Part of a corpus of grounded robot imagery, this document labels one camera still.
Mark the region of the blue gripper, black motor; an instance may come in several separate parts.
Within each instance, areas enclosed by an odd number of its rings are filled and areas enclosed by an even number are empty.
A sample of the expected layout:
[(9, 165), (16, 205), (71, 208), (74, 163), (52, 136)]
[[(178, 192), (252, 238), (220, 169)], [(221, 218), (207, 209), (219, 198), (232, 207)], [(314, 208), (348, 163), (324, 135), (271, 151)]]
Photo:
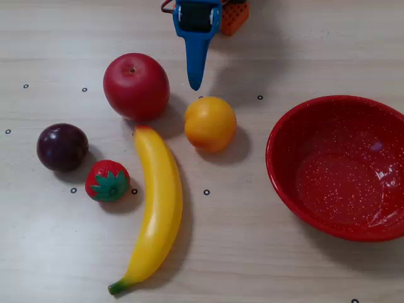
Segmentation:
[(203, 81), (210, 42), (221, 27), (222, 2), (177, 1), (173, 21), (176, 34), (185, 42), (190, 87), (197, 91)]

